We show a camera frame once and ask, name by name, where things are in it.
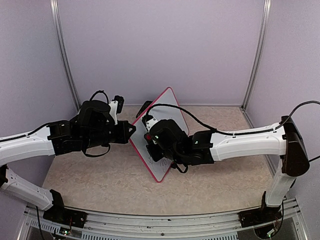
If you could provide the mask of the pink framed whiteboard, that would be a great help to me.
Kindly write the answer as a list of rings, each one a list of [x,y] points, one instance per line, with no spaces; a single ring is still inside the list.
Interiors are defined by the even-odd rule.
[[[171,87],[167,87],[155,100],[152,101],[152,104],[149,107],[152,107],[155,104],[179,106],[176,95]],[[147,151],[147,141],[144,139],[144,134],[147,131],[143,125],[142,117],[146,114],[149,107],[132,123],[132,125],[136,126],[136,131],[129,139],[129,142],[137,152],[155,182],[161,183],[169,172],[172,161],[170,159],[163,158],[158,162],[154,162]],[[189,134],[189,127],[181,110],[173,107],[157,106],[152,108],[149,114],[157,120],[172,119],[186,134]]]

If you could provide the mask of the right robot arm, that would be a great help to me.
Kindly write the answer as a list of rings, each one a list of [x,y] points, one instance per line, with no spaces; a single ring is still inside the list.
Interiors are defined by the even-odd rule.
[[[172,161],[172,167],[213,164],[237,157],[275,155],[280,157],[269,189],[263,196],[256,218],[266,222],[271,218],[292,187],[296,178],[310,168],[303,139],[295,123],[287,116],[280,123],[262,128],[233,132],[198,131],[188,136],[173,119],[157,120],[151,115],[142,118],[147,133],[147,151],[152,160]]]

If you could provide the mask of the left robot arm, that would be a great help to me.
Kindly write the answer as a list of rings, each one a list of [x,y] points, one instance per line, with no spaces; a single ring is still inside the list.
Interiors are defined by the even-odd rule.
[[[37,129],[0,140],[0,188],[47,211],[63,223],[70,218],[59,192],[48,190],[23,179],[8,164],[40,156],[60,156],[94,147],[111,148],[111,144],[127,144],[136,127],[127,120],[118,120],[123,101],[85,101],[70,120],[45,123]]]

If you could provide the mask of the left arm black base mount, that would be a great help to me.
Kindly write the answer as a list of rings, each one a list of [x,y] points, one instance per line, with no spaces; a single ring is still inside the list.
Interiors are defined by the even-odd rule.
[[[66,208],[59,192],[53,189],[49,192],[52,195],[52,206],[44,211],[43,218],[54,223],[83,229],[88,214],[84,211]]]

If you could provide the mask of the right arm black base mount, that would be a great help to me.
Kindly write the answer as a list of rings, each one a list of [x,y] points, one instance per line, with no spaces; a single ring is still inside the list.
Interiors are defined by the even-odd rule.
[[[243,210],[238,213],[242,228],[251,227],[281,219],[283,214],[280,211],[281,205],[269,207],[266,204],[266,191],[262,195],[261,206],[254,209]]]

